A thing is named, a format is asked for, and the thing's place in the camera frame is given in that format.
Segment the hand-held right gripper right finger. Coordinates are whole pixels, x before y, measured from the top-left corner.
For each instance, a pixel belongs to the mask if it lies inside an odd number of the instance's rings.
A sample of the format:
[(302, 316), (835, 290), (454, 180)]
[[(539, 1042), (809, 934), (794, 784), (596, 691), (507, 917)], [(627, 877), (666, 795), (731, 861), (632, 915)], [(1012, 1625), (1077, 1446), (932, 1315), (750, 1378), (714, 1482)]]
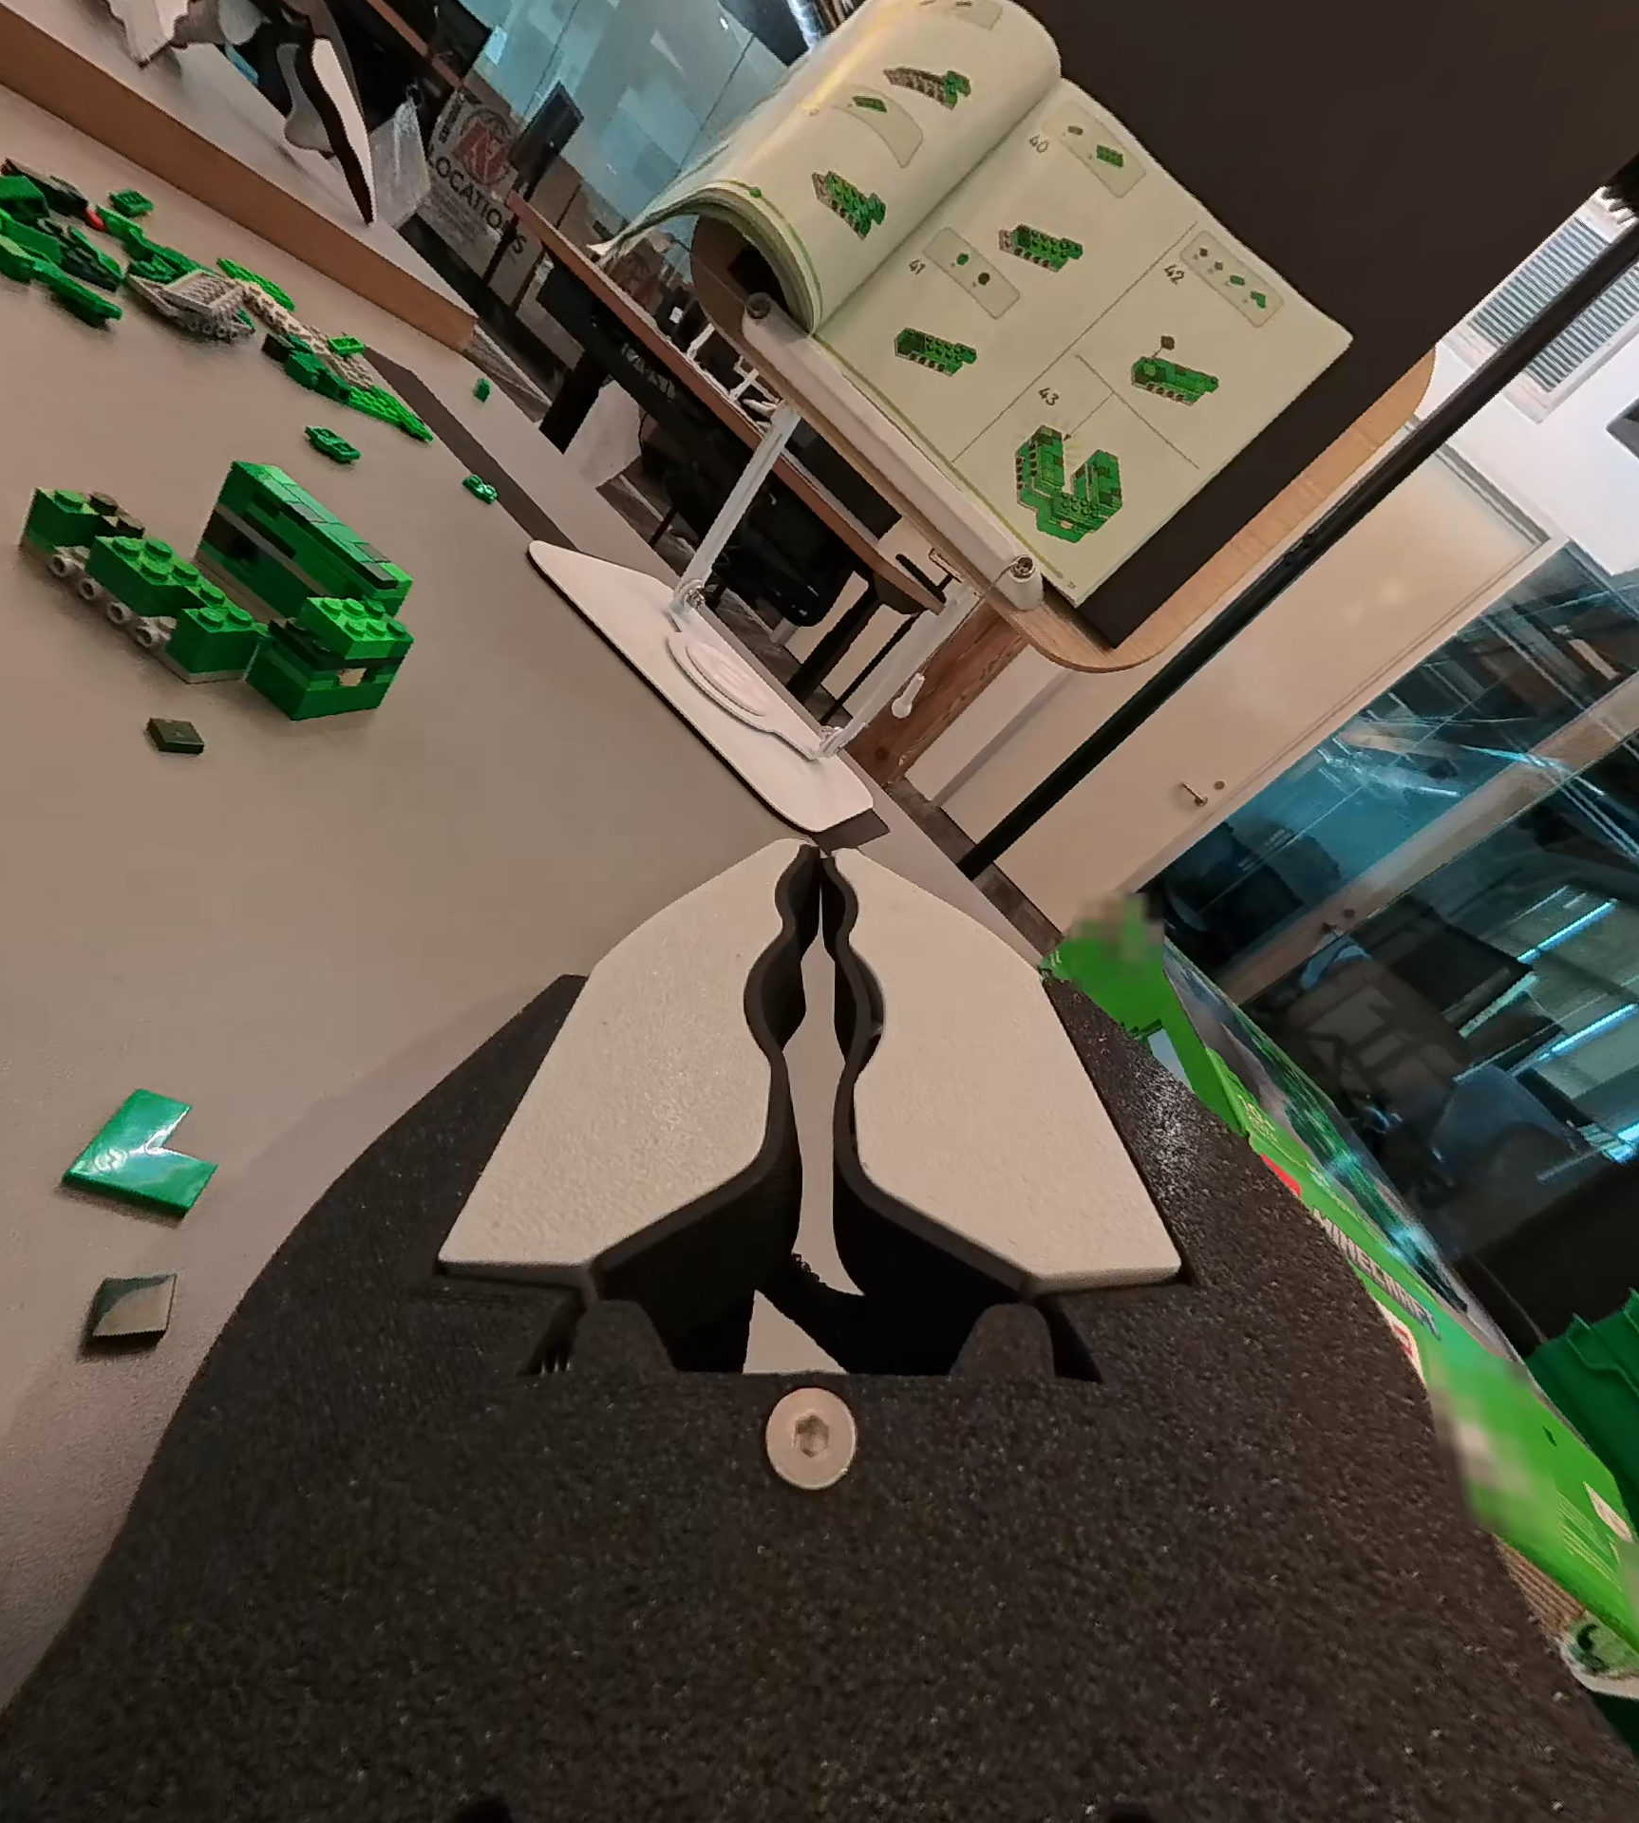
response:
[(1172, 1281), (1181, 1255), (1039, 968), (858, 850), (826, 858), (845, 1067), (834, 1224), (1035, 1300)]

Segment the black monitor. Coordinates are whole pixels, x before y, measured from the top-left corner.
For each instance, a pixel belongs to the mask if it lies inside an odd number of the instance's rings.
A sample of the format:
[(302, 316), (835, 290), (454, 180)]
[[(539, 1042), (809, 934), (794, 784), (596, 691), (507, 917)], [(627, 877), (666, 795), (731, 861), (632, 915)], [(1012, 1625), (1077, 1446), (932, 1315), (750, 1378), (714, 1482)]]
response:
[(554, 81), (511, 142), (513, 193), (533, 197), (551, 165), (566, 149), (583, 123), (579, 102), (564, 83)]

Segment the clear plastic bag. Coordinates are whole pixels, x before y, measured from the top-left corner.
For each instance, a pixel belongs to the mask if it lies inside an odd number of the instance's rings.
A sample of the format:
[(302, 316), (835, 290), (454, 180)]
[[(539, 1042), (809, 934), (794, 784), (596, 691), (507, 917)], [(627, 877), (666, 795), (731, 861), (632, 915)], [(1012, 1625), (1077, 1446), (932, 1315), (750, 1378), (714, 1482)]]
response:
[(420, 210), (431, 187), (416, 92), (406, 92), (395, 111), (372, 129), (370, 155), (376, 216), (399, 229)]

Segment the L-shaped green tile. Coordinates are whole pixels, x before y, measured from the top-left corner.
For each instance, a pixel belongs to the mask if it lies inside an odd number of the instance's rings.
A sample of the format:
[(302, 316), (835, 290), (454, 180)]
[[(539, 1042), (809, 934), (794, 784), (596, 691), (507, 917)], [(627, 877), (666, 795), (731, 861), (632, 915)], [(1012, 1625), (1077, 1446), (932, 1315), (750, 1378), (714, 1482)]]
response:
[(138, 1087), (81, 1146), (61, 1184), (104, 1196), (152, 1215), (182, 1219), (216, 1173), (211, 1158), (176, 1150), (176, 1129), (194, 1105)]

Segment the black board wooden rim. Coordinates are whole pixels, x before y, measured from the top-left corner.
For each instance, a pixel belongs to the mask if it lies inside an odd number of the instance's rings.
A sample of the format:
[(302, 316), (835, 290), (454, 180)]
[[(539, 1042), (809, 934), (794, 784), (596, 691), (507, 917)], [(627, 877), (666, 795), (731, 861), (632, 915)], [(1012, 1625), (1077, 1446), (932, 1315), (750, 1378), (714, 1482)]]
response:
[(1639, 220), (1639, 3), (1020, 3), (1348, 349), (1080, 603), (1174, 592), (1582, 204)]

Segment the brown table black legs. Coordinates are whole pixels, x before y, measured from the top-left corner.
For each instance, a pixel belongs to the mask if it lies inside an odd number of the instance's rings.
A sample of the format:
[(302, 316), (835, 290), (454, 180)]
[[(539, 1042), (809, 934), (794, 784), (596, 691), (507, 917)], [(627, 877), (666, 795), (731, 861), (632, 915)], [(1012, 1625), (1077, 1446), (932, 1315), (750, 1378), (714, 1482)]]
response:
[[(714, 324), (687, 284), (670, 280), (653, 307), (600, 267), (522, 195), (513, 197), (509, 229), (526, 252), (545, 254), (537, 307), (577, 345), (579, 356), (539, 421), (558, 449), (579, 442), (604, 392), (638, 408), (644, 432), (668, 449), (663, 478), (670, 512), (659, 533), (680, 523), (704, 533), (722, 499), (761, 444), (767, 419), (746, 408), (769, 385), (746, 375), (741, 328)], [(826, 689), (835, 702), (870, 679), (917, 617), (942, 607), (930, 573), (911, 558), (889, 554), (879, 537), (898, 512), (847, 465), (809, 423), (794, 429), (775, 459), (769, 482), (801, 497), (853, 550), (854, 573), (839, 592), (816, 639), (790, 674), (799, 698)]]

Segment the pile of loose toy bricks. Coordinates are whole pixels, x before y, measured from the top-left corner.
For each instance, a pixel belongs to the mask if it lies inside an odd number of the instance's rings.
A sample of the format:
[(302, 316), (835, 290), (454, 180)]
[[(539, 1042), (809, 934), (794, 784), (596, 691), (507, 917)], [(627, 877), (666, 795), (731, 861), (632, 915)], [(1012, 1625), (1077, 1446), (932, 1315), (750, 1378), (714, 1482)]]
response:
[(44, 290), (89, 328), (135, 303), (195, 341), (262, 354), (294, 385), (389, 425), (421, 444), (433, 427), (378, 373), (366, 343), (309, 324), (275, 280), (233, 258), (199, 261), (152, 239), (152, 199), (133, 187), (91, 199), (68, 180), (17, 159), (0, 165), (0, 277)]

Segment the wooden support panel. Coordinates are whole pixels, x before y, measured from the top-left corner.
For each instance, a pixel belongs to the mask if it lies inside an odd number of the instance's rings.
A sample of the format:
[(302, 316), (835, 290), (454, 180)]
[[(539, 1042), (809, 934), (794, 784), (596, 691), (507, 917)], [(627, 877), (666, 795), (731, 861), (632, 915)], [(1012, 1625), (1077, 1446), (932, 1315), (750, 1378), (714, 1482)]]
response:
[(908, 713), (898, 717), (894, 704), (879, 710), (847, 746), (849, 757), (868, 780), (889, 787), (913, 768), (1025, 645), (1025, 637), (993, 603), (978, 605), (923, 664), (921, 687)]

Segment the open instruction booklet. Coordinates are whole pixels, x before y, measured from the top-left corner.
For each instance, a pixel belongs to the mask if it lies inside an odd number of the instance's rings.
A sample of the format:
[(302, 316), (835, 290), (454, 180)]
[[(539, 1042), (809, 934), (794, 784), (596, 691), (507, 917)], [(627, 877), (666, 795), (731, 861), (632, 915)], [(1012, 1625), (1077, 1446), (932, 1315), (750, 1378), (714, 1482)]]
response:
[(864, 3), (600, 248), (723, 223), (741, 339), (968, 554), (1079, 605), (1348, 351), (1020, 3)]

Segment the white book stand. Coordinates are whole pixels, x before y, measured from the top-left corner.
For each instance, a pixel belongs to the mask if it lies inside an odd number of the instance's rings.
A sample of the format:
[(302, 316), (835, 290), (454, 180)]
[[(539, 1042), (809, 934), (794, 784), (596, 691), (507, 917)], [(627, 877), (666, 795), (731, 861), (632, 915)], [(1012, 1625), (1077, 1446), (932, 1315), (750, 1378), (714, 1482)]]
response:
[[(986, 601), (1029, 613), (1044, 575), (1014, 531), (938, 467), (816, 339), (769, 296), (742, 305), (741, 341), (775, 387), (773, 413), (739, 484), (723, 499), (685, 573), (668, 586), (623, 563), (532, 541), (530, 561), (657, 696), (786, 825), (824, 837), (873, 808), (845, 748)], [(853, 721), (820, 730), (723, 630), (703, 617), (716, 558), (741, 527), (801, 419), (813, 421), (877, 491), (929, 539), (951, 575), (944, 603), (921, 615), (875, 675), (879, 694)]]

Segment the dark green square tile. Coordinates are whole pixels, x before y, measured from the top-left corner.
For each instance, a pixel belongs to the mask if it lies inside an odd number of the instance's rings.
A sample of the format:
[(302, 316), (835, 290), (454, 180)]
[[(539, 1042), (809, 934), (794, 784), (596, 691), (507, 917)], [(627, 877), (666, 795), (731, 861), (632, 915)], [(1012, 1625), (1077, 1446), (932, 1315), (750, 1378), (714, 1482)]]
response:
[(178, 1274), (104, 1277), (85, 1310), (80, 1346), (87, 1353), (150, 1350), (173, 1323)]

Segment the green toy box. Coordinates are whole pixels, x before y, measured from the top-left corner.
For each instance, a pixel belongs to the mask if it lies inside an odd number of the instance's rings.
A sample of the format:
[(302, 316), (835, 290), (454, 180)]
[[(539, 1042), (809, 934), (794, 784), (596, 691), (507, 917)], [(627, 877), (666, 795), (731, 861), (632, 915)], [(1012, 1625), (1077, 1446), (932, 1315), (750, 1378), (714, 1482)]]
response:
[(1434, 1405), (1468, 1501), (1569, 1670), (1639, 1699), (1639, 1534), (1627, 1498), (1531, 1357), (1428, 1239), (1337, 1108), (1164, 941), (1141, 899), (1105, 903), (1041, 970), (1079, 987), (1263, 1158), (1352, 1266)]

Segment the green brick assembly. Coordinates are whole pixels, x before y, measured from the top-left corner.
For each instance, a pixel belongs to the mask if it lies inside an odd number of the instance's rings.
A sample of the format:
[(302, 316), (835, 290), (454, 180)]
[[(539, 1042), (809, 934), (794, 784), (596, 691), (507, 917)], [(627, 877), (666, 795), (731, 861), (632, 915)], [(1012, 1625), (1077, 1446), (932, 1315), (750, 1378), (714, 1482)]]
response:
[(176, 679), (294, 721), (376, 710), (414, 647), (412, 577), (271, 463), (228, 467), (192, 550), (72, 487), (32, 491), (21, 544)]

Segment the black office chair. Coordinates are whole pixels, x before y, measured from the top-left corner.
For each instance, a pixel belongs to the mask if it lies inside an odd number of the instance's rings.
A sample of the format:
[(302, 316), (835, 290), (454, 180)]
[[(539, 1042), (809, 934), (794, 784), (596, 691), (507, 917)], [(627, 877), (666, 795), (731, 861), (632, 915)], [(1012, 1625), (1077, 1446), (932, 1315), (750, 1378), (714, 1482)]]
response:
[(782, 482), (767, 482), (725, 539), (714, 580), (754, 609), (816, 626), (856, 571), (851, 546)]

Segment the white printed sign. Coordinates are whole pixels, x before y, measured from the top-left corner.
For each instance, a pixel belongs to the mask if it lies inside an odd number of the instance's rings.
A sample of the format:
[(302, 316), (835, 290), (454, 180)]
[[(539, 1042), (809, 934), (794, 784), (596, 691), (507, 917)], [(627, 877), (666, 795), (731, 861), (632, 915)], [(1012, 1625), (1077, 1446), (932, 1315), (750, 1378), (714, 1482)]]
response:
[(416, 220), (482, 275), (511, 220), (522, 121), (494, 91), (461, 85), (427, 140), (427, 189)]

